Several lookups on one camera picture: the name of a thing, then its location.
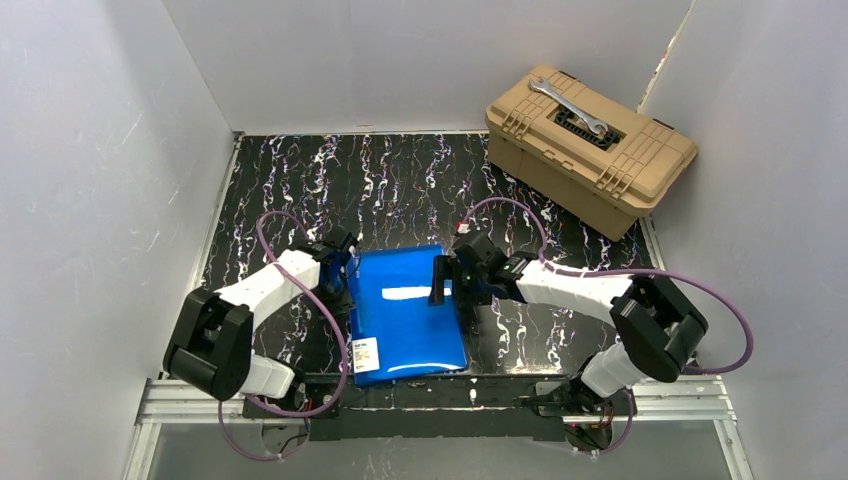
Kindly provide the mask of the blue plastic folder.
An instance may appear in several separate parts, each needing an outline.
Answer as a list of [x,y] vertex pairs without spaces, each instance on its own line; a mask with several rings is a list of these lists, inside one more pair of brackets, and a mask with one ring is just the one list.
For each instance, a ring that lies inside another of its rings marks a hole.
[[435,244],[359,255],[349,281],[356,385],[468,368],[451,284],[442,288],[442,304],[428,304],[434,259],[443,253]]

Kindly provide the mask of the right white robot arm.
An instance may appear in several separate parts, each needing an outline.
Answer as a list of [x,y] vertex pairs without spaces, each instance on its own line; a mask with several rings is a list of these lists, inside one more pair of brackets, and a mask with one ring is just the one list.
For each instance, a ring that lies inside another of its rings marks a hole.
[[578,373],[546,393],[515,399],[539,416],[588,414],[644,380],[673,383],[708,331],[708,322],[672,282],[634,270],[607,275],[556,264],[519,251],[506,255],[481,232],[457,236],[433,260],[431,307],[456,308],[498,298],[563,307],[615,328],[619,341],[587,359]]

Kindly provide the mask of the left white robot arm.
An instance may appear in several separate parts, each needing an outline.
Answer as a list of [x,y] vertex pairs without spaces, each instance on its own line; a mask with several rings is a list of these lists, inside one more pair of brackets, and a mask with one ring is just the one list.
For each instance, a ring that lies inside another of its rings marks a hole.
[[343,275],[358,240],[345,230],[295,244],[258,272],[215,291],[185,298],[163,358],[163,368],[211,397],[236,394],[282,399],[298,374],[285,362],[256,354],[253,337],[272,314],[302,296],[303,284],[331,310],[350,304]]

